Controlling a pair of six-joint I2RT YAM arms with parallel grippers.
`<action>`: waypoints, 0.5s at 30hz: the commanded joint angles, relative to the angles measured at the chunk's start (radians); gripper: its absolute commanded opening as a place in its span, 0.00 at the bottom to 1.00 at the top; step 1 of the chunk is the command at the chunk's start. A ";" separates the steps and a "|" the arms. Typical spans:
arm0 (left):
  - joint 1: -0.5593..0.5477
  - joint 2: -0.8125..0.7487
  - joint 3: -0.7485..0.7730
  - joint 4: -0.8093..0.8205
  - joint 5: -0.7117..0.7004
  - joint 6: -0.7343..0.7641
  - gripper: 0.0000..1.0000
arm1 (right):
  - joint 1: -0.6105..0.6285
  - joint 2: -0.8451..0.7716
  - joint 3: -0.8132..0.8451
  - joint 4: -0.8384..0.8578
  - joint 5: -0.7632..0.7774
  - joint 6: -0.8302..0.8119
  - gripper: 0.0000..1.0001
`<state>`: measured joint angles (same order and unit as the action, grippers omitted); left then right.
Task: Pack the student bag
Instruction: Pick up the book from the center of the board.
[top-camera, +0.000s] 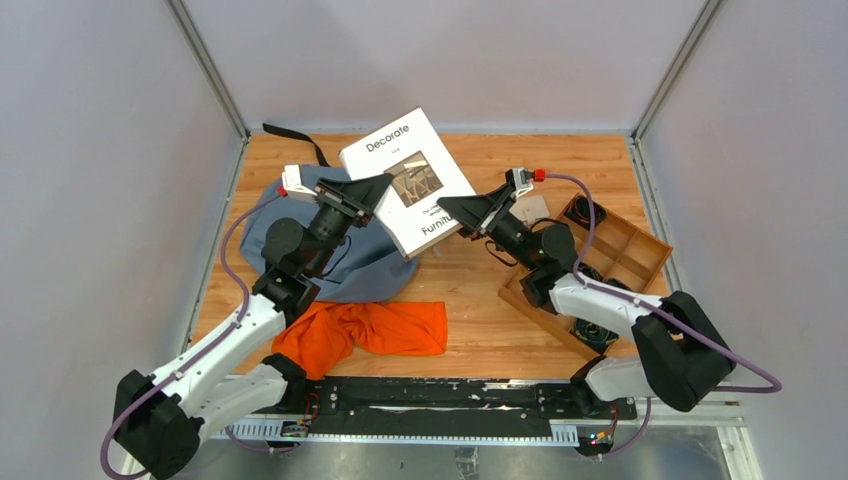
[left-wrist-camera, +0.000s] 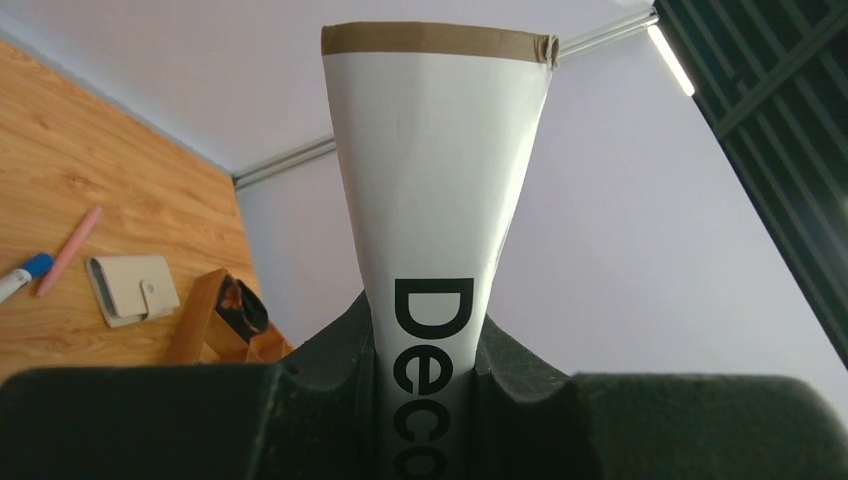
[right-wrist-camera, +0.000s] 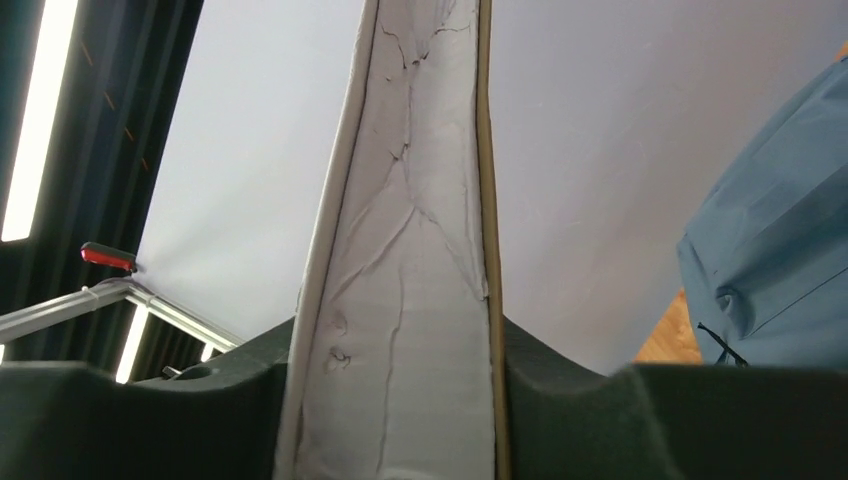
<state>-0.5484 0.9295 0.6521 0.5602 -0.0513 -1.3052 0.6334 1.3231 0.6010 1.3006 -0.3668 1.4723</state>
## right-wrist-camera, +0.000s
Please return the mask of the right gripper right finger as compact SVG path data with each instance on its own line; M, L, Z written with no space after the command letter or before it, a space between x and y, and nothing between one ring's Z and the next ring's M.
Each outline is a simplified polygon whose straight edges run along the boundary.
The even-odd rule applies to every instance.
M633 364L603 376L505 326L517 479L843 479L842 372Z

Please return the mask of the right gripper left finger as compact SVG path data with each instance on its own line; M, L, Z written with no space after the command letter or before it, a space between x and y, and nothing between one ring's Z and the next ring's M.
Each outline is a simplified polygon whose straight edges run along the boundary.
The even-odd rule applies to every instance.
M268 479L293 324L171 379L80 364L1 368L5 479Z

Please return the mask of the blue grey backpack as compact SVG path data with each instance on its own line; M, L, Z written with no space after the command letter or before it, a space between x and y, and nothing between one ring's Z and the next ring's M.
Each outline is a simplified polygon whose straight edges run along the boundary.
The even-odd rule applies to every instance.
M789 99L720 176L678 247L707 364L847 365L847 64Z

